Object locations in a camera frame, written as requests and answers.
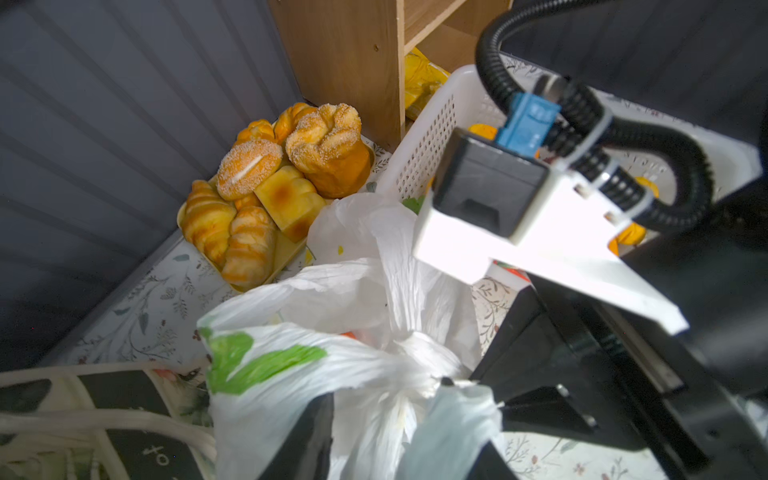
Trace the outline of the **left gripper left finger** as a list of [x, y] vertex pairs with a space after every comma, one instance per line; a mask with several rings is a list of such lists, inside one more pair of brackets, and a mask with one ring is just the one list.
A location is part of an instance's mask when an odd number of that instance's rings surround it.
[[259, 480], [328, 479], [334, 410], [333, 393], [313, 399]]

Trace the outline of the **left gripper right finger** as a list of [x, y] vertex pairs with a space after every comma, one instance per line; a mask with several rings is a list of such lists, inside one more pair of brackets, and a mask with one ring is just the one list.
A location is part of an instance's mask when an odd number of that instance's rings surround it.
[[472, 465], [466, 480], [517, 480], [492, 442], [486, 443]]

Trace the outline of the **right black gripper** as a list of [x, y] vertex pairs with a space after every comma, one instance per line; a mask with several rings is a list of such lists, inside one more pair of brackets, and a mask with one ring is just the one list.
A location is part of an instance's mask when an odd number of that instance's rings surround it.
[[534, 278], [472, 373], [500, 403], [504, 430], [649, 449], [671, 479], [765, 478], [767, 441], [746, 402], [767, 400], [766, 181], [628, 262], [687, 328], [670, 334]]

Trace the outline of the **white lemon-print plastic bag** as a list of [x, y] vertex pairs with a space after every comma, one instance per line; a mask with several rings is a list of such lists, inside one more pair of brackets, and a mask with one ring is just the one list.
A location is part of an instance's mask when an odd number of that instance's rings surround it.
[[359, 193], [324, 208], [314, 263], [198, 321], [221, 479], [264, 474], [310, 403], [330, 395], [334, 479], [463, 479], [505, 448], [469, 286], [416, 260], [417, 217]]

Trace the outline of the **cream canvas tote bag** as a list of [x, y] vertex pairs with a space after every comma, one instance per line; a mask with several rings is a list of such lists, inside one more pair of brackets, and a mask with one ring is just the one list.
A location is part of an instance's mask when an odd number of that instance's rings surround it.
[[207, 365], [92, 364], [2, 373], [2, 478], [214, 478]]

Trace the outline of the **white plastic produce basket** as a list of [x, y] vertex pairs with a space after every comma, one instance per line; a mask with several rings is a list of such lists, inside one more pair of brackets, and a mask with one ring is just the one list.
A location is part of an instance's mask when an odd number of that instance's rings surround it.
[[[414, 256], [463, 282], [496, 261], [562, 283], [592, 273], [629, 276], [630, 265], [608, 248], [629, 216], [578, 173], [519, 156], [468, 129], [473, 120], [500, 117], [476, 69], [462, 67], [392, 156], [379, 191], [425, 197]], [[718, 172], [721, 203], [692, 231], [643, 250], [638, 262], [672, 271], [765, 271], [767, 220], [758, 211], [765, 191], [756, 182], [756, 158], [712, 134], [703, 143]]]

